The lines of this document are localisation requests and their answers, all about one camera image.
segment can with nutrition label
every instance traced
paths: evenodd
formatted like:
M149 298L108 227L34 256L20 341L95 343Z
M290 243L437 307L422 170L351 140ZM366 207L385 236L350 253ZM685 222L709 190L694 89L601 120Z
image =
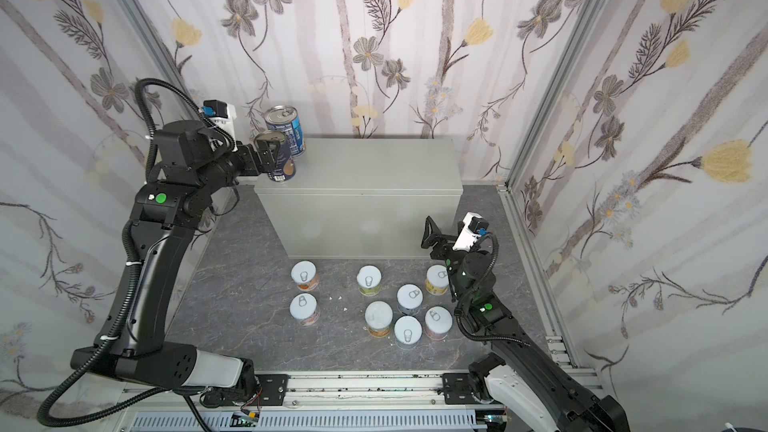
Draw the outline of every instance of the can with nutrition label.
M277 142L277 160L274 171L269 176L275 182L284 182L296 174L296 164L293 163L293 157L290 154L288 139L286 135L278 130L269 130L256 136L256 140L267 140L272 143Z
M279 130L286 135L290 153L294 157L304 152L304 132L299 123L299 113L291 106L274 106L264 115L266 126L270 130Z

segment gray box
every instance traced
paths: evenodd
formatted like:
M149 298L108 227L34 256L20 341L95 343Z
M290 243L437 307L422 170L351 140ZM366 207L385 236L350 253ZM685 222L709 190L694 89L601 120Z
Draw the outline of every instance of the gray box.
M295 161L293 178L254 187L291 258L427 258L427 216L456 233L449 139L309 139Z

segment small can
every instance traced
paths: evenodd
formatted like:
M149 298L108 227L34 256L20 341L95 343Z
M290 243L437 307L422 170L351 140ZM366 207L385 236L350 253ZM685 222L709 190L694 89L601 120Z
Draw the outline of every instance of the small can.
M357 284L361 294L373 297L382 289L382 273L378 267L366 265L357 273Z
M443 307L430 308L424 316L425 332L433 341L441 341L453 327L453 316Z
M422 338L422 325L416 317L400 317L395 322L395 339L397 346L404 350L411 350Z
M304 292L314 290L319 281L315 265L308 260L302 260L294 265L290 271L290 276L296 286Z
M290 153L298 157L304 153L304 132L299 123L299 113L291 106L274 106L264 115L266 126L270 130L284 133L290 145Z
M433 265L427 270L427 292L443 295L448 290L448 270L445 265Z
M405 315L416 315L422 307L424 294L414 284L405 284L397 291L397 307Z
M288 139L286 135L279 130L270 130L256 136L256 140L277 141L280 147L277 149L277 162L275 170L270 172L269 176L275 182L284 182L296 174L296 164L293 163L293 157L290 154Z
M314 324L320 316L317 300L312 294L298 294L290 302L290 314L303 327Z
M392 308L386 302L371 302L366 308L366 325L373 337L385 337L392 328Z

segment white can lid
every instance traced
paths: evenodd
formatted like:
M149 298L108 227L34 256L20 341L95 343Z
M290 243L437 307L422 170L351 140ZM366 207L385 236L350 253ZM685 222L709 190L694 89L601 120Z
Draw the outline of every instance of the white can lid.
M415 344L422 337L422 325L416 317L406 315L395 322L395 338L402 344Z
M371 302L366 308L366 323L377 331L389 327L392 323L392 308L386 302Z
M302 260L293 266L290 277L297 284L305 284L314 279L315 273L317 273L315 265L308 260Z
M298 294L290 302L290 314L296 320L304 320L312 317L317 310L317 300L312 294Z
M424 316L424 323L436 334L446 334L453 326L453 316L442 307L433 307Z
M423 299L422 290L414 284L405 284L397 291L397 303L405 308L417 308Z
M448 286L448 270L445 265L437 264L427 269L427 280L435 287Z
M357 273L357 283L360 287L371 288L382 281L381 271L374 265L366 265Z

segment wall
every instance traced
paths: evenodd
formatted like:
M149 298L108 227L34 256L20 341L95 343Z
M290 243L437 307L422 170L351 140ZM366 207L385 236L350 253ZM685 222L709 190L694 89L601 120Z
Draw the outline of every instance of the wall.
M0 428L40 430L40 401L92 343L123 271L120 231L148 147L131 83L159 72L114 0L0 9ZM172 96L150 88L148 99L157 122L181 118ZM184 258L169 320L206 240ZM89 376L54 414L102 408L121 389Z
M633 430L766 428L768 4L609 0L514 183Z
M584 0L139 1L239 136L288 103L310 136L450 137L465 180L502 180Z

